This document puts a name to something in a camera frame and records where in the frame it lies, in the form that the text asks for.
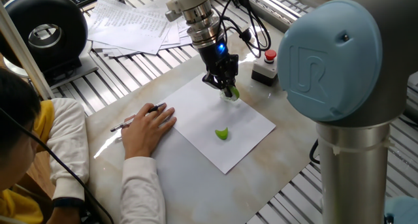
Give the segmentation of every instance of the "green object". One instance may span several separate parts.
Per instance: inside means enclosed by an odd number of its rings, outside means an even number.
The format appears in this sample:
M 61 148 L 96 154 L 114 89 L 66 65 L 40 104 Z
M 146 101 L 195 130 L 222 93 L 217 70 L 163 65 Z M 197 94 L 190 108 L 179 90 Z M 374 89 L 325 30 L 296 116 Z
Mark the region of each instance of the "green object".
M 222 140 L 225 140 L 228 138 L 228 127 L 222 131 L 215 130 L 216 136 Z
M 231 92 L 233 93 L 233 95 L 235 95 L 235 96 L 236 96 L 236 98 L 237 98 L 237 99 L 239 99 L 239 98 L 240 98 L 240 92 L 237 90 L 237 88 L 236 88 L 235 86 L 232 86 L 232 87 L 230 88 L 230 90 L 231 90 Z

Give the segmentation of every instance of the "red button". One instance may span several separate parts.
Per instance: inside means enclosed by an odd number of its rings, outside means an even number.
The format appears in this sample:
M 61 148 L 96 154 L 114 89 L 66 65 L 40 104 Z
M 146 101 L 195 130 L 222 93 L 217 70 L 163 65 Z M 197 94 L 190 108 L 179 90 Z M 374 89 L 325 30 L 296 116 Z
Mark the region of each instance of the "red button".
M 277 56 L 277 53 L 274 50 L 267 50 L 265 56 L 268 61 L 272 61 Z

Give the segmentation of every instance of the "black cable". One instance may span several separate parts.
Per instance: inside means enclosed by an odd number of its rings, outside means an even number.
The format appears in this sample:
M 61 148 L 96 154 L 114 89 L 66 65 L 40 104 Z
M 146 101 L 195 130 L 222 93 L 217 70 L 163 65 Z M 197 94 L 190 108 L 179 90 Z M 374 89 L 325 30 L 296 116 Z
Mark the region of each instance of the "black cable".
M 9 119 L 15 126 L 17 126 L 23 133 L 25 133 L 27 136 L 30 136 L 35 142 L 38 142 L 71 176 L 73 176 L 77 182 L 84 188 L 86 193 L 90 196 L 90 198 L 98 205 L 98 207 L 108 216 L 111 224 L 114 224 L 112 216 L 107 212 L 107 210 L 100 204 L 100 202 L 93 196 L 91 191 L 87 188 L 87 186 L 84 184 L 84 182 L 69 168 L 63 163 L 58 156 L 52 152 L 52 150 L 45 145 L 38 137 L 33 135 L 31 132 L 26 130 L 23 126 L 21 126 L 16 120 L 14 120 L 12 117 L 10 117 L 2 108 L 0 108 L 0 113 L 4 115 L 7 119 Z
M 239 31 L 239 30 L 237 30 L 237 28 L 235 28 L 235 27 L 228 27 L 228 28 L 226 29 L 226 31 L 228 31 L 228 30 L 230 30 L 230 29 L 235 30 L 237 33 L 239 33 L 239 32 L 240 32 L 240 31 Z
M 246 0 L 246 7 L 247 7 L 248 15 L 249 15 L 249 20 L 250 20 L 251 25 L 253 27 L 253 31 L 254 31 L 254 35 L 255 35 L 255 40 L 257 42 L 257 47 L 255 47 L 252 44 L 249 44 L 249 45 L 252 46 L 252 47 L 254 47 L 254 48 L 257 48 L 260 51 L 259 56 L 256 56 L 257 58 L 260 58 L 261 51 L 267 51 L 270 48 L 270 46 L 271 46 L 270 34 L 268 33 L 267 28 L 264 26 L 264 24 L 262 23 L 262 21 L 260 20 L 260 18 L 258 17 L 258 15 L 256 15 L 256 13 L 254 13 L 254 11 L 253 11 L 253 9 L 251 7 L 251 4 L 249 2 L 249 0 Z M 254 25 L 253 18 L 255 18 L 255 20 L 257 21 L 257 23 L 261 26 L 262 30 L 264 30 L 265 33 L 266 33 L 266 37 L 267 37 L 266 48 L 260 48 L 260 42 L 259 42 L 258 34 L 257 34 L 256 30 L 255 30 L 255 25 Z
M 312 162 L 317 163 L 318 165 L 320 165 L 321 163 L 319 162 L 319 160 L 314 158 L 314 153 L 316 151 L 316 148 L 318 147 L 318 139 L 315 141 L 315 143 L 313 144 L 311 151 L 309 152 L 309 159 L 311 159 Z
M 219 17 L 221 17 L 221 14 L 219 13 L 219 11 L 212 5 L 212 8 L 216 11 L 216 13 L 217 13 L 217 16 L 219 16 Z M 219 20 L 219 22 L 220 22 L 220 24 L 222 24 L 222 26 L 223 26 L 223 30 L 225 31 L 225 45 L 228 43 L 228 35 L 227 35 L 227 31 L 226 31 L 226 28 L 225 28 L 225 22 L 223 22 L 223 20 L 222 19 L 220 19 Z M 218 32 L 217 32 L 217 34 L 216 34 L 216 42 L 217 42 L 217 36 L 218 36 L 218 34 L 219 34 L 219 31 L 220 30 L 218 30 Z
M 411 127 L 414 127 L 414 128 L 417 128 L 417 129 L 418 129 L 418 125 L 417 125 L 416 123 L 409 122 L 408 120 L 402 119 L 401 117 L 399 117 L 399 119 L 400 119 L 402 122 L 406 123 L 407 125 L 409 125 L 409 126 L 411 126 Z
M 225 12 L 227 11 L 227 7 L 228 5 L 231 3 L 232 0 L 228 0 L 227 4 L 225 5 L 225 7 L 223 8 L 222 14 L 219 17 L 219 23 L 222 24 L 223 23 L 223 16 L 225 15 Z M 218 29 L 217 33 L 216 33 L 216 39 L 215 41 L 217 42 L 217 38 L 219 37 L 219 32 L 221 31 L 221 29 Z

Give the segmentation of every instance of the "control box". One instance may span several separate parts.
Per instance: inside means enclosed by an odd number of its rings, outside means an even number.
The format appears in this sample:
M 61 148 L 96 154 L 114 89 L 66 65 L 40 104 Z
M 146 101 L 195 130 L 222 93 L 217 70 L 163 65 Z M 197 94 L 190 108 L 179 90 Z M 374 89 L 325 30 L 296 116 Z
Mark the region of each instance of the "control box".
M 267 50 L 254 61 L 251 78 L 267 86 L 272 86 L 278 80 L 276 51 Z

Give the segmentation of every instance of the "table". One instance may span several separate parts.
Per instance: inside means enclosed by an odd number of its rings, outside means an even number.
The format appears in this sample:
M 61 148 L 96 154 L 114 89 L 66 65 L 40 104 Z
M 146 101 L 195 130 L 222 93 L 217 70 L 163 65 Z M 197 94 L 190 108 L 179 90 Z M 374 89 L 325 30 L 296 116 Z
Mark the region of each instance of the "table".
M 283 33 L 266 26 L 272 49 L 277 50 Z M 170 140 L 166 136 L 152 155 L 169 224 L 245 223 L 309 162 L 315 123 L 290 105 L 279 85 L 267 87 L 251 79 L 255 58 L 238 35 L 229 37 L 228 47 L 231 54 L 240 56 L 236 86 L 241 99 L 276 128 L 227 175 L 173 129 L 167 135 Z M 110 128 L 137 113 L 143 104 L 162 101 L 204 71 L 204 63 L 195 56 L 87 118 L 89 187 L 115 221 L 120 218 L 124 150 L 120 135 Z

